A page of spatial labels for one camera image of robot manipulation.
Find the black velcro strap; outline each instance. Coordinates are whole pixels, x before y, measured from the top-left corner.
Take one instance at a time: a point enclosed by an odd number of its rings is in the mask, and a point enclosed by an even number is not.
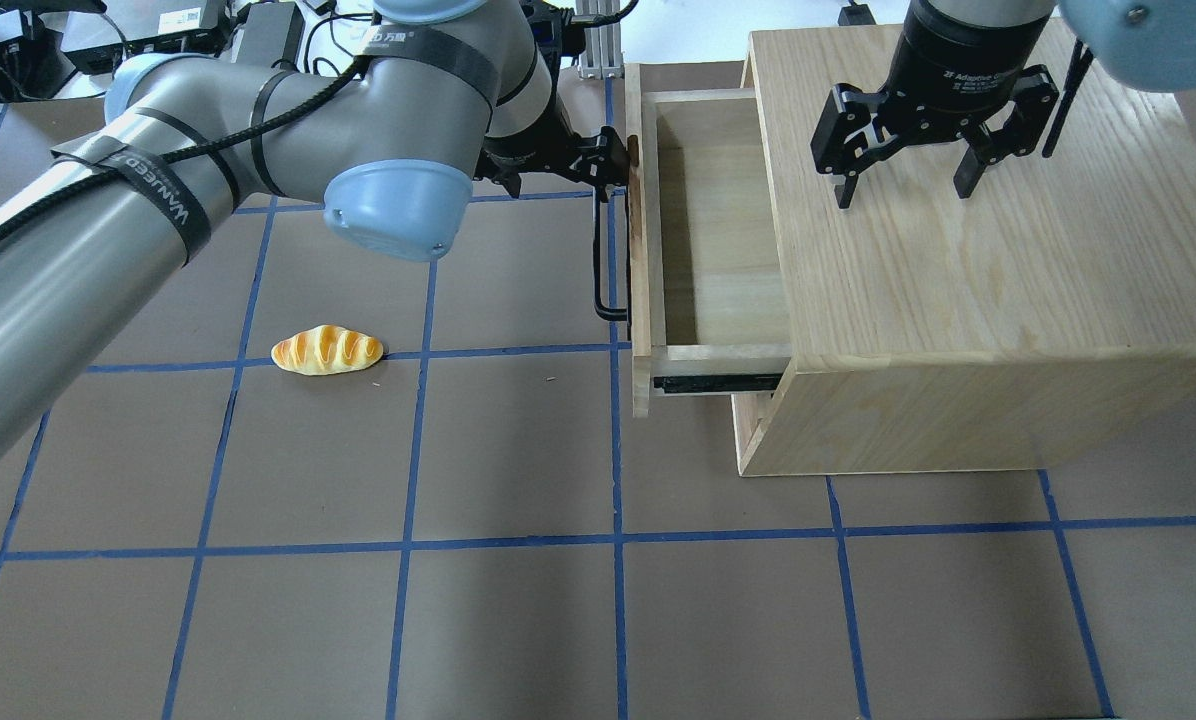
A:
[[[117,138],[96,135],[77,150],[53,150],[59,155],[90,165],[112,167],[163,214],[185,243],[188,261],[210,239],[210,220],[190,188],[159,155],[132,147]]]
[[[251,105],[251,118],[248,124],[260,126],[260,123],[264,122],[266,109],[269,108],[269,99],[273,97],[274,90],[277,90],[279,83],[283,81],[283,79],[287,79],[288,77],[293,77],[293,74],[295,73],[283,71],[266,81],[264,87],[261,87],[260,93],[256,94],[256,102]],[[273,176],[269,175],[269,164],[266,163],[266,147],[263,140],[261,140],[263,136],[261,135],[251,138],[251,164],[256,166],[256,177],[260,178],[260,183],[264,184],[266,190],[268,190],[270,195],[286,197],[287,193],[279,190],[277,183],[275,183]]]
[[[478,91],[488,108],[496,105],[501,73],[486,55],[443,31],[426,26],[377,26],[359,55],[402,57],[447,72]]]
[[[196,132],[194,126],[188,124],[184,120],[177,118],[173,115],[167,115],[163,110],[135,105],[135,108],[132,109],[132,112],[136,115],[145,115],[146,118],[159,120],[159,122],[163,122],[165,126],[175,128],[176,132],[181,133],[181,135],[190,138],[195,145],[209,145],[210,142],[208,141],[208,138],[202,135],[202,133]],[[237,208],[237,206],[242,203],[242,190],[238,190],[238,178],[233,175],[233,169],[230,167],[224,160],[219,150],[213,150],[206,155],[215,163],[215,167],[220,170],[220,173],[224,176],[224,182],[228,183],[228,195],[233,196],[233,207]]]
[[[535,67],[537,67],[541,55],[538,53],[531,56],[531,67],[526,69],[526,73],[521,74],[521,80],[517,84],[517,86],[514,86],[514,90],[506,92],[506,94],[501,96],[501,99],[496,100],[498,108],[506,104],[508,100],[513,100],[521,91],[526,90],[526,85],[531,83],[531,77],[535,74]]]

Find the cable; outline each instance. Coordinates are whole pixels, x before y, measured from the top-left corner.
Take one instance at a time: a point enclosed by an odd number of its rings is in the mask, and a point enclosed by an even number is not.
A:
[[[594,188],[594,312],[608,323],[629,321],[629,309],[608,307],[602,300],[602,195]]]
[[[593,16],[592,18],[588,16],[584,18],[578,17],[572,24],[574,24],[575,28],[584,29],[610,26],[610,24],[616,24],[620,20],[626,19],[628,14],[634,12],[635,6],[637,6],[637,0],[629,0],[629,5],[626,5],[624,8],[621,8],[621,11],[616,14]]]
[[[328,24],[327,31],[328,31],[328,35],[330,35],[330,37],[332,37],[332,45],[336,45],[337,49],[341,53],[344,53],[346,55],[348,55],[350,57],[355,55],[355,53],[353,50],[348,49],[348,47],[346,47],[346,45],[341,45],[341,42],[338,42],[336,39],[336,23]]]
[[[109,23],[109,26],[114,28],[114,32],[118,33],[118,41],[122,42],[122,59],[127,60],[128,57],[132,57],[132,42],[127,39],[127,36],[122,32],[122,28],[118,28],[118,23],[115,23],[114,19],[109,17],[109,13],[100,13],[100,19]]]
[[[301,102],[300,105],[295,105],[291,110],[282,112],[280,115],[274,115],[273,118],[266,120],[266,122],[251,126],[242,132],[231,133],[231,135],[219,138],[219,140],[210,141],[205,145],[195,145],[193,147],[185,147],[184,150],[173,150],[165,152],[161,159],[166,164],[179,163],[181,160],[188,160],[191,158],[200,158],[201,155],[209,154],[209,152],[226,150],[239,142],[245,142],[260,135],[264,135],[267,132],[274,132],[277,128],[291,124],[299,118],[304,118],[305,115],[313,112],[313,110],[319,109],[325,105],[338,91],[342,90],[348,83],[352,81],[360,72],[364,72],[370,65],[368,57],[356,57],[350,68],[338,74],[330,85],[323,90],[315,92],[313,96],[309,97],[309,100]],[[18,210],[14,215],[4,220],[0,224],[0,242],[7,240],[10,234],[18,231],[18,228],[25,227],[26,224],[31,222],[33,219],[39,216],[42,213],[57,208],[63,201],[77,197],[81,193],[92,190],[96,187],[103,187],[103,184],[112,181],[118,176],[118,170],[111,167],[96,167],[96,173],[81,178],[80,181],[72,182],[67,187],[60,187],[57,190],[48,193],[36,201],[28,205],[25,209]]]
[[[1074,53],[1069,59],[1069,72],[1064,74],[1064,94],[1060,97],[1056,108],[1056,118],[1051,120],[1051,132],[1046,134],[1046,141],[1042,145],[1043,158],[1051,158],[1060,142],[1060,132],[1064,129],[1064,121],[1069,118],[1069,109],[1073,108],[1074,97],[1078,97],[1078,87],[1082,86],[1082,80],[1087,77],[1087,71],[1096,61],[1091,47],[1080,39],[1074,42]]]
[[[336,74],[336,77],[341,74],[341,71],[336,68],[336,65],[322,55],[315,57],[315,74],[318,73],[318,63],[327,63],[327,67],[332,68],[332,74]]]
[[[370,19],[371,19],[371,13],[347,13],[344,16],[337,16],[336,13],[331,13],[331,14],[327,16],[325,18],[319,19],[317,23],[315,23],[315,26],[309,30],[309,35],[305,36],[305,53],[304,53],[304,60],[301,62],[303,67],[305,68],[305,72],[306,73],[315,72],[313,68],[310,67],[309,56],[310,56],[310,50],[313,49],[313,45],[315,45],[315,35],[318,33],[318,28],[323,28],[323,26],[325,26],[325,24],[332,23],[334,20],[356,20],[356,22],[361,22],[361,20],[370,20]],[[340,44],[337,44],[337,47],[341,47],[341,50],[344,50],[344,47],[342,47]],[[344,50],[344,54],[346,55],[350,55],[350,56],[354,55],[354,53],[350,53],[348,50]]]

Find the wooden cabinet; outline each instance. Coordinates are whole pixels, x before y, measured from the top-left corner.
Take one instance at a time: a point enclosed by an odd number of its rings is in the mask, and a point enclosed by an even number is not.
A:
[[[1174,97],[1097,63],[1055,158],[963,201],[964,146],[904,150],[840,210],[810,136],[832,83],[881,85],[898,35],[755,32],[736,90],[626,69],[634,411],[736,392],[744,475],[1041,468],[1196,392]],[[1072,44],[1055,23],[1036,60],[1063,74]]]

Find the toy bread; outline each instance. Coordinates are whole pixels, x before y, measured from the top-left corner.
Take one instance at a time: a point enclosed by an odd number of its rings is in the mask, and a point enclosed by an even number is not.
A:
[[[338,325],[318,325],[279,342],[269,356],[292,373],[331,376],[370,368],[384,356],[384,343]]]

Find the blue joint cap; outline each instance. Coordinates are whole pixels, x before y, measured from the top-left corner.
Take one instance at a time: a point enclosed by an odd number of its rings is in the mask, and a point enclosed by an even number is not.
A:
[[[358,245],[428,263],[451,250],[474,181],[433,160],[379,160],[350,167],[327,187],[323,222]]]
[[[1148,92],[1196,87],[1196,0],[1060,0],[1060,14],[1116,81]]]
[[[487,0],[373,0],[376,12],[384,19],[426,26],[426,24],[445,23],[460,16],[482,8]]]
[[[114,118],[123,114],[132,105],[132,96],[136,93],[140,81],[159,68],[160,65],[170,63],[172,60],[183,57],[210,57],[199,53],[177,53],[167,55],[164,53],[146,53],[128,59],[126,63],[118,65],[114,71],[114,81],[105,92],[105,122],[112,123]]]

